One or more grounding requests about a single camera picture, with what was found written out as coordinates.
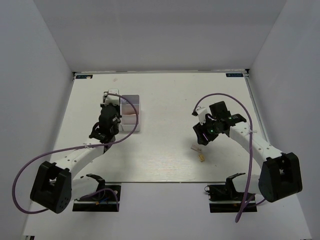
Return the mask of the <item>white eraser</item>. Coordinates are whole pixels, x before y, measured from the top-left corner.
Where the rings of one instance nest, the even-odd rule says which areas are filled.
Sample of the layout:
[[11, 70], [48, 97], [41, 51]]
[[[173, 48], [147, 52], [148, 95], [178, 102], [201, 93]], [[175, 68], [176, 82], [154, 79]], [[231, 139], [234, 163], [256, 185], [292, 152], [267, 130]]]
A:
[[202, 149], [201, 149], [199, 146], [195, 145], [195, 144], [193, 144], [190, 148], [191, 148], [192, 150], [198, 152], [198, 153], [201, 153], [201, 152], [202, 152]]

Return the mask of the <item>small yellow eraser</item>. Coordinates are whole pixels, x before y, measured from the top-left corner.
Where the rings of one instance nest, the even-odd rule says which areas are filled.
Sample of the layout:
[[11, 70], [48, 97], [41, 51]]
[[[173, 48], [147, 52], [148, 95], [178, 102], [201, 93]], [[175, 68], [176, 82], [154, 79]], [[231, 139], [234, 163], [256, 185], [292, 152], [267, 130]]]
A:
[[199, 161], [204, 162], [205, 161], [205, 156], [203, 154], [198, 155]]

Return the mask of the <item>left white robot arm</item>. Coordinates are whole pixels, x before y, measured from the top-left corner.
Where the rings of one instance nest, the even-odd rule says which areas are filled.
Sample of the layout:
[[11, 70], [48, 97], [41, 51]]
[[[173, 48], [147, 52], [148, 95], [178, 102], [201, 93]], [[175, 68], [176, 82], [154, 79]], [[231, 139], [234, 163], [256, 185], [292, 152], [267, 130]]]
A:
[[60, 160], [45, 161], [39, 166], [30, 193], [31, 200], [59, 214], [72, 200], [103, 198], [106, 182], [101, 176], [87, 173], [76, 178], [76, 175], [111, 148], [119, 133], [120, 122], [120, 106], [102, 104], [98, 122], [80, 149]]

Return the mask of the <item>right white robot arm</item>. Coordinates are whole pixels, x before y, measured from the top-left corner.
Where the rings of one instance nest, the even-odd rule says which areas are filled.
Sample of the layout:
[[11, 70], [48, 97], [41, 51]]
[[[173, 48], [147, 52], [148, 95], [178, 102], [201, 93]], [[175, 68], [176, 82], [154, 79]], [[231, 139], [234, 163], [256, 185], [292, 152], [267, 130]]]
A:
[[240, 114], [231, 114], [224, 101], [205, 107], [196, 107], [192, 113], [199, 122], [193, 126], [197, 142], [206, 146], [220, 134], [225, 134], [242, 146], [259, 165], [258, 175], [247, 177], [236, 173], [226, 178], [224, 189], [216, 189], [220, 196], [233, 200], [258, 194], [270, 203], [302, 191], [299, 158], [292, 152], [284, 153], [250, 130], [250, 124]]

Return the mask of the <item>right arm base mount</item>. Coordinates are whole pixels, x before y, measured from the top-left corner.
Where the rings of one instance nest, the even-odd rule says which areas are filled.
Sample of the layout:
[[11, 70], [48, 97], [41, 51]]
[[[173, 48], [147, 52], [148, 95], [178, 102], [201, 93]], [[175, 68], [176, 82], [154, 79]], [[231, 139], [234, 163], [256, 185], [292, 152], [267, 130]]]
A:
[[243, 192], [228, 191], [226, 184], [209, 184], [204, 187], [208, 195], [210, 213], [238, 213], [241, 209]]

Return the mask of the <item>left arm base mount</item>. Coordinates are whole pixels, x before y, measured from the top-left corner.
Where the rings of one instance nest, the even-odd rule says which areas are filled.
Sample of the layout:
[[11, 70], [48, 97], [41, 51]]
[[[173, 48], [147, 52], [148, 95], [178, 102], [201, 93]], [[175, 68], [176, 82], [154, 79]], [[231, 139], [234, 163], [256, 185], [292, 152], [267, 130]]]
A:
[[86, 199], [75, 200], [72, 205], [73, 212], [115, 213], [120, 209], [122, 185], [106, 184], [105, 188], [116, 193], [116, 198], [110, 190], [104, 190]]

